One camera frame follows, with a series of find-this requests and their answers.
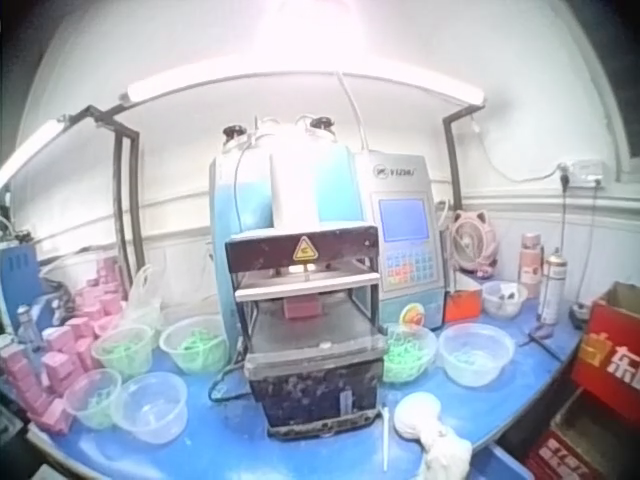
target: white cloth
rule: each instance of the white cloth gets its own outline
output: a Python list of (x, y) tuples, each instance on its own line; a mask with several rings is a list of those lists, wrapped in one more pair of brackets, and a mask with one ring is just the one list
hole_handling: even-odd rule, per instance
[(419, 439), (425, 449), (419, 480), (464, 480), (469, 473), (472, 445), (440, 422), (440, 410), (435, 396), (413, 393), (400, 401), (393, 423), (401, 437)]

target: yellow warning label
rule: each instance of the yellow warning label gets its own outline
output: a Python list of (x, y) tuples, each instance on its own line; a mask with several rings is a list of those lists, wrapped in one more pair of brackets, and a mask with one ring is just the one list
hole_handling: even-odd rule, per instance
[(318, 258), (318, 251), (311, 243), (311, 240), (307, 237), (302, 237), (298, 242), (295, 253), (293, 254), (293, 259), (296, 262), (308, 262), (309, 260), (315, 260), (316, 258)]

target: pink fan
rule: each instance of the pink fan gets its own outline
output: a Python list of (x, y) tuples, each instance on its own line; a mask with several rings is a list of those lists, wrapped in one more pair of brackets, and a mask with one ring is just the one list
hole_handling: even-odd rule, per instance
[(458, 210), (451, 225), (451, 252), (456, 266), (480, 278), (493, 275), (498, 241), (487, 212)]

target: red cardboard box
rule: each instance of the red cardboard box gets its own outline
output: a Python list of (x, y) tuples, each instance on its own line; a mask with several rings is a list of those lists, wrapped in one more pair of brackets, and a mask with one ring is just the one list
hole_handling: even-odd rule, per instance
[(640, 287), (616, 282), (593, 303), (571, 376), (640, 425)]
[(525, 466), (536, 480), (592, 480), (603, 478), (553, 428), (547, 430), (529, 452)]
[(633, 429), (600, 399), (579, 390), (529, 451), (536, 480), (600, 480), (625, 476), (636, 463)]

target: brand logo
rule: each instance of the brand logo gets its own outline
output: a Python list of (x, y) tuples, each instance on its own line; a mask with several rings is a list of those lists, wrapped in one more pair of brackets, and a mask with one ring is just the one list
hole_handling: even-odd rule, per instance
[(376, 178), (388, 178), (389, 169), (386, 167), (386, 165), (378, 164), (373, 167), (373, 176)]
[(415, 168), (389, 168), (379, 163), (373, 167), (373, 176), (384, 180), (389, 177), (413, 177)]

